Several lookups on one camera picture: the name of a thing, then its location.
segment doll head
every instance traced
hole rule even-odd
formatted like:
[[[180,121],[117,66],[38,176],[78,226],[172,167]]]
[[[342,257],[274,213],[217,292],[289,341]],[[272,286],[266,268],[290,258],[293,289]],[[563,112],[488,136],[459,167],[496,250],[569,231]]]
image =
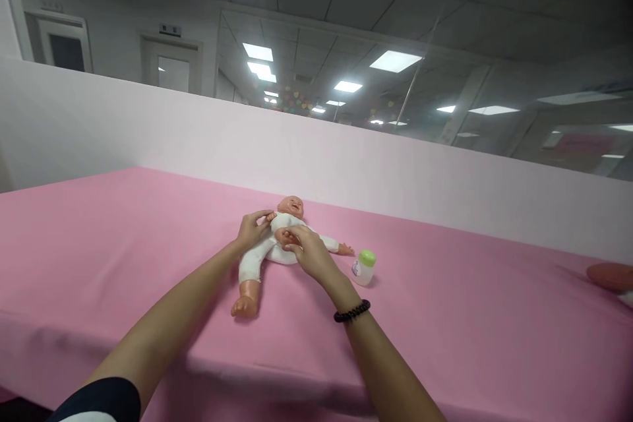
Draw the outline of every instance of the doll head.
[[[303,201],[296,196],[287,196],[277,205],[277,211],[292,214],[297,219],[303,219]]]

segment small bottle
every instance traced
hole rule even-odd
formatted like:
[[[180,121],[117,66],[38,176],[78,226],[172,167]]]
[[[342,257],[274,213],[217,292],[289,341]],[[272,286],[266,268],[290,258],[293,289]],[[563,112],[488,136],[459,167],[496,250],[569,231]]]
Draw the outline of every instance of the small bottle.
[[[358,254],[358,259],[351,268],[354,282],[365,286],[374,276],[374,264],[376,263],[376,254],[368,249],[364,249]]]

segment white door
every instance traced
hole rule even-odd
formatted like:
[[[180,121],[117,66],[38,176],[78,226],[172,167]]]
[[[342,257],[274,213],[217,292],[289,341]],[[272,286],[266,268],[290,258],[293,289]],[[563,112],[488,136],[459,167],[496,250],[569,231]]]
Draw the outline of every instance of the white door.
[[[37,22],[46,64],[92,72],[88,34],[82,20],[39,16]]]
[[[197,46],[141,38],[143,83],[201,94],[202,74]]]

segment white cloth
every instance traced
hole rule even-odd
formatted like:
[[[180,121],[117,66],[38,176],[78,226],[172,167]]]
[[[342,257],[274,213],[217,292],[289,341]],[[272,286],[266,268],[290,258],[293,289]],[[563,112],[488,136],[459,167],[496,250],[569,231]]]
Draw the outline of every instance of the white cloth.
[[[259,280],[262,261],[267,258],[279,264],[290,265],[297,263],[293,252],[285,251],[275,238],[275,232],[280,227],[305,226],[306,223],[292,214],[278,212],[270,223],[270,231],[250,251],[247,251],[239,262],[239,283],[245,280]],[[330,252],[338,252],[338,242],[326,236],[319,235],[325,247]]]

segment black hair tie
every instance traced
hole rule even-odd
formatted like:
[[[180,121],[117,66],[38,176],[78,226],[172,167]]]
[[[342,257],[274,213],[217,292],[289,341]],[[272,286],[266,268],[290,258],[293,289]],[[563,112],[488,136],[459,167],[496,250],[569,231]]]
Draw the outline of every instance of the black hair tie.
[[[347,313],[334,313],[334,321],[337,323],[344,323],[346,321],[353,320],[361,313],[365,313],[367,310],[369,310],[369,307],[371,307],[371,303],[369,303],[369,300],[363,300],[363,302],[358,307],[348,311]]]

